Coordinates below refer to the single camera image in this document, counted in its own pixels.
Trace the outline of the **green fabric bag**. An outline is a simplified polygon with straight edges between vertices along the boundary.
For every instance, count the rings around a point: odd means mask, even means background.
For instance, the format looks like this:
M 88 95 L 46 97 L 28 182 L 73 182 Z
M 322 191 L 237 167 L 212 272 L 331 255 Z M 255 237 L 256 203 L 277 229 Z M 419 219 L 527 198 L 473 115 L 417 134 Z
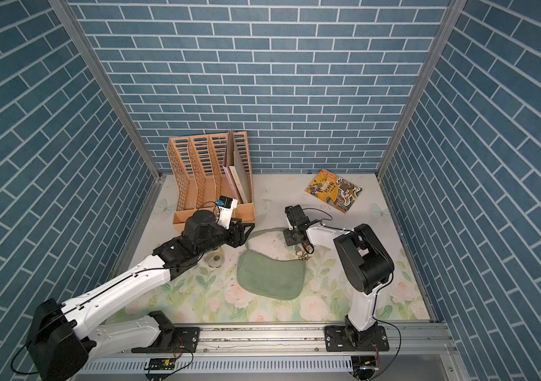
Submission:
M 287 246 L 280 228 L 253 233 L 240 254 L 236 279 L 252 294 L 291 301 L 300 296 L 306 276 L 302 251 Z

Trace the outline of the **white red toy decoration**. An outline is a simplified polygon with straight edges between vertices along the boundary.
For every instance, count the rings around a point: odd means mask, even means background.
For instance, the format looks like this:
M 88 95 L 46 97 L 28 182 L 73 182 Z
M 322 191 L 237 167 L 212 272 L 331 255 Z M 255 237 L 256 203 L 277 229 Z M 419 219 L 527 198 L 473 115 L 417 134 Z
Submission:
M 224 251 L 222 249 L 217 249 L 207 253 L 204 262 L 208 268 L 221 268 L 225 262 Z

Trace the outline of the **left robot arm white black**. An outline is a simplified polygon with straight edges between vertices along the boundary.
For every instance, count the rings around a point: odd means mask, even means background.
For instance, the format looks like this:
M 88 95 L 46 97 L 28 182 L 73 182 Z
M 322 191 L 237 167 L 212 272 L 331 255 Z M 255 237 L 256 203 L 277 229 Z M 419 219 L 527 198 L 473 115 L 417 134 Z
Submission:
M 182 352 L 175 325 L 162 311 L 151 311 L 135 322 L 105 325 L 141 295 L 175 280 L 196 266 L 207 252 L 223 245 L 244 245 L 254 223 L 231 212 L 199 210 L 186 220 L 180 235 L 157 247 L 133 268 L 78 297 L 37 306 L 26 343 L 43 380 L 67 380 L 85 365 L 108 355 L 135 352 Z

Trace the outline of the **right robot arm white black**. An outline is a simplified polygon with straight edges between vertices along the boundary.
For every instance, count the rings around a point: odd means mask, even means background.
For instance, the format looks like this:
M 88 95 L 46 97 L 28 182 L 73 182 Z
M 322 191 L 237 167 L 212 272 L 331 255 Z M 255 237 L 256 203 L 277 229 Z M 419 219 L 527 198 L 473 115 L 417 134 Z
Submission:
M 288 246 L 299 245 L 306 257 L 315 249 L 334 249 L 346 279 L 353 287 L 351 308 L 338 338 L 355 351 L 389 350 L 385 327 L 374 316 L 381 291 L 393 281 L 395 264 L 375 232 L 367 224 L 352 229 L 336 228 L 320 219 L 311 220 L 299 206 L 285 208 Z

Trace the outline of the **orange illustrated comic book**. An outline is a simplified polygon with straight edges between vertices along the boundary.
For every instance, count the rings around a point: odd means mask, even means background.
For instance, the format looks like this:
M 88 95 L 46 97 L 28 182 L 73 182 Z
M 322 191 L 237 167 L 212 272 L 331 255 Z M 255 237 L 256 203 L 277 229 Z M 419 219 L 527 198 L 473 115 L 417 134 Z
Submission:
M 322 169 L 306 187 L 305 192 L 346 214 L 358 199 L 362 188 Z

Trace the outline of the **small connector module right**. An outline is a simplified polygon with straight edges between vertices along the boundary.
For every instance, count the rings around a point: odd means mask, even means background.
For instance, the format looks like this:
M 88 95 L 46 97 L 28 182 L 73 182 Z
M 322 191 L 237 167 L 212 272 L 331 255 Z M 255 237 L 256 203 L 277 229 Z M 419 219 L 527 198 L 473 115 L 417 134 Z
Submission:
M 372 380 L 378 370 L 378 358 L 372 356 L 351 357 L 351 375 L 357 380 Z

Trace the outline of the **green circuit board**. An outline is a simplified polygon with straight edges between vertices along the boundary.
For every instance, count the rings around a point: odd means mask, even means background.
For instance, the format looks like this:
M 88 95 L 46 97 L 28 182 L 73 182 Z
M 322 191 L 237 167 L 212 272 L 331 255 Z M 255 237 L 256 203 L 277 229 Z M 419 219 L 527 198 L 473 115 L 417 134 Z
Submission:
M 171 372 L 175 370 L 176 361 L 175 358 L 152 358 L 144 371 L 147 373 L 151 371 Z

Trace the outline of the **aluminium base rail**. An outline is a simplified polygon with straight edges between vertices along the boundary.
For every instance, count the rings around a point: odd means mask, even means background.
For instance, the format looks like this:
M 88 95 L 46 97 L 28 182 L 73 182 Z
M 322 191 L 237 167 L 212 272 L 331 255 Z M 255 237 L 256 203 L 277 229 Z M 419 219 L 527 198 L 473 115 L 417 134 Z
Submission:
M 217 324 L 176 325 L 201 328 L 197 351 L 199 356 L 264 356 L 264 355 L 313 355 L 326 354 L 324 327 L 330 324 Z M 448 328 L 441 323 L 388 322 L 385 327 L 389 351 L 393 355 L 452 355 L 456 344 Z M 159 334 L 154 320 L 146 317 L 136 322 L 101 325 L 88 333 L 85 346 L 91 350 L 91 360 L 115 355 L 130 355 L 135 347 L 147 347 Z M 165 352 L 169 355 L 186 355 L 181 352 Z

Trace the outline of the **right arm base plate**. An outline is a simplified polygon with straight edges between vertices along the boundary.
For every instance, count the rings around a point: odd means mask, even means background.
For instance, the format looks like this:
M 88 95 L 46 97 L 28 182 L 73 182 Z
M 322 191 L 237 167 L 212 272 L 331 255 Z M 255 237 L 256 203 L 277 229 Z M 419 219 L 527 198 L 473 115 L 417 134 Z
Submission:
M 328 352 L 388 352 L 389 342 L 384 326 L 378 323 L 359 332 L 352 325 L 326 325 L 324 327 Z

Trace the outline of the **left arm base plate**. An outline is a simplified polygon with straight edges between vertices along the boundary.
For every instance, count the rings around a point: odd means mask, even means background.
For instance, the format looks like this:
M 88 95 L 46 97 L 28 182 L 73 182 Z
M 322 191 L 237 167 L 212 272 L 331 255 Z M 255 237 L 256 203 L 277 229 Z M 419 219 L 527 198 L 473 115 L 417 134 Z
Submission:
M 192 353 L 197 351 L 200 327 L 176 326 L 162 311 L 151 311 L 148 317 L 158 326 L 159 334 L 149 346 L 135 347 L 132 353 L 181 352 L 182 349 L 189 349 Z

